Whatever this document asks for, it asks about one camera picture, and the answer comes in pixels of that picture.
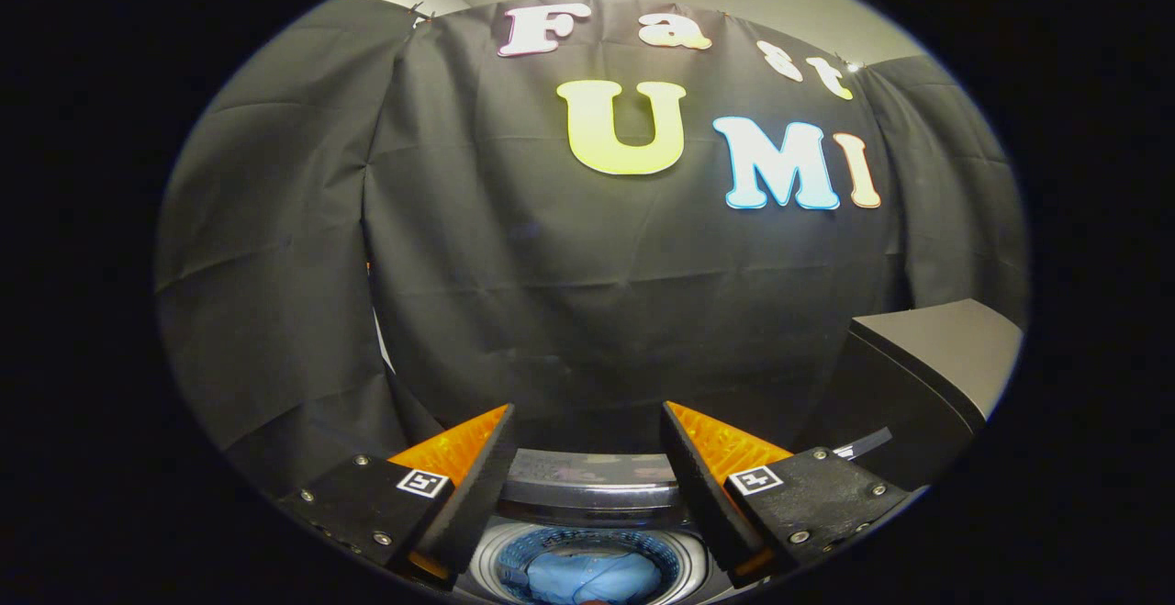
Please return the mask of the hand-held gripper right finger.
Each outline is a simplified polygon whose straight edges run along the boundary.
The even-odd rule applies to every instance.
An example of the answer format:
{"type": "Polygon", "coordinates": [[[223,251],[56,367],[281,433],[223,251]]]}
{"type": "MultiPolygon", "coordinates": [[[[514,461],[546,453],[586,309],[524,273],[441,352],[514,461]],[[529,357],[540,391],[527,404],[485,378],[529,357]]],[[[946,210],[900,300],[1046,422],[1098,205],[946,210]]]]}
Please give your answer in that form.
{"type": "Polygon", "coordinates": [[[689,518],[736,587],[810,571],[912,500],[832,449],[791,452],[676,401],[662,405],[660,442],[689,518]]]}

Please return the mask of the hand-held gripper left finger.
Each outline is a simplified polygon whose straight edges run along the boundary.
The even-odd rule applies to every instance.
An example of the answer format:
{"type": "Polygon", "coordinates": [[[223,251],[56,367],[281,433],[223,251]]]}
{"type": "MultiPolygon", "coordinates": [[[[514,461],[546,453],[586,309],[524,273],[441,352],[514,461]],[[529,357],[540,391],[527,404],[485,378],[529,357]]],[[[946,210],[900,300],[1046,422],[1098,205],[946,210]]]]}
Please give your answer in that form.
{"type": "Polygon", "coordinates": [[[392,457],[352,455],[276,504],[365,563],[452,589],[517,453],[515,412],[510,404],[495,408],[392,457]]]}

